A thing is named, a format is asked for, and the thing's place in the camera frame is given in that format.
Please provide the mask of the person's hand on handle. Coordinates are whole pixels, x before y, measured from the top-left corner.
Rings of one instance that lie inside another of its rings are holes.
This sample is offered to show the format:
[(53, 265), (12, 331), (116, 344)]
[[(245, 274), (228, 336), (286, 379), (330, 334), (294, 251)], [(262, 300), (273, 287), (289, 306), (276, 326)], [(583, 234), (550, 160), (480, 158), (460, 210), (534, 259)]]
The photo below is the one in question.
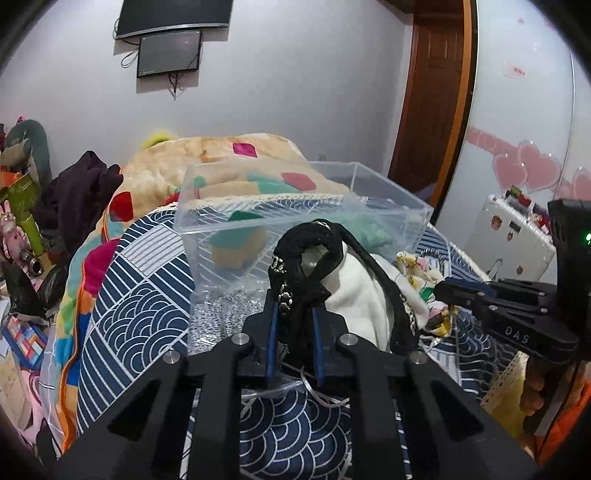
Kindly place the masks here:
[(525, 380), (520, 399), (520, 409), (526, 416), (532, 416), (545, 404), (542, 390), (545, 377), (542, 365), (530, 357), (526, 366)]

